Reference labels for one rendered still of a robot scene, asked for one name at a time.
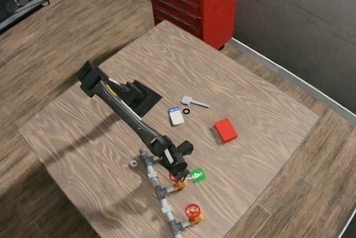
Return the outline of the red rectangular block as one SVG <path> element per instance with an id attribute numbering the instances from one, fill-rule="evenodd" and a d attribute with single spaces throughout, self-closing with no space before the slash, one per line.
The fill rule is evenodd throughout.
<path id="1" fill-rule="evenodd" d="M 220 135 L 220 138 L 222 139 L 223 143 L 229 142 L 230 140 L 233 140 L 238 137 L 237 133 L 235 132 L 235 129 L 233 128 L 228 118 L 214 122 L 214 126 L 218 134 Z"/>

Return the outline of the green tag on white chain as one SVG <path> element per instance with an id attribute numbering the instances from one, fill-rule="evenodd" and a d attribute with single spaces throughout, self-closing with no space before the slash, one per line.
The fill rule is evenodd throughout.
<path id="1" fill-rule="evenodd" d="M 201 167 L 196 170 L 191 171 L 190 175 L 192 176 L 191 178 L 193 178 L 195 183 L 206 178 Z M 191 179 L 191 178 L 186 178 L 186 179 Z"/>

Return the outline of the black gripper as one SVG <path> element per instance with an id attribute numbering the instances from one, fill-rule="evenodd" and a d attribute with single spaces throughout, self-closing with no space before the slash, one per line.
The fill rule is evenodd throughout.
<path id="1" fill-rule="evenodd" d="M 188 169 L 186 169 L 185 171 L 182 171 L 180 174 L 176 173 L 176 171 L 172 168 L 171 164 L 168 161 L 165 161 L 163 158 L 161 161 L 159 161 L 159 164 L 161 166 L 163 166 L 164 168 L 166 168 L 181 183 L 183 183 L 185 181 L 186 177 L 190 173 L 190 171 Z M 183 178 L 183 180 L 181 180 L 182 178 Z"/>

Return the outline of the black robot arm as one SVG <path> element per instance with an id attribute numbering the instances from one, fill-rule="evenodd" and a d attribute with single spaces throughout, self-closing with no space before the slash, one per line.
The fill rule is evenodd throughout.
<path id="1" fill-rule="evenodd" d="M 121 84 L 111 79 L 99 67 L 95 67 L 89 60 L 77 72 L 80 88 L 92 98 L 97 95 L 101 98 L 124 122 L 126 122 L 139 136 L 142 142 L 157 157 L 168 161 L 176 173 L 184 171 L 188 163 L 183 156 L 191 155 L 193 145 L 185 140 L 175 146 L 167 135 L 158 133 L 155 129 L 142 121 L 129 107 L 137 108 L 148 93 L 141 86 L 134 86 L 131 82 Z M 135 88 L 138 88 L 138 91 Z M 93 90 L 92 90 L 93 89 Z M 118 97 L 119 96 L 119 97 Z M 152 142 L 152 140 L 156 140 Z"/>

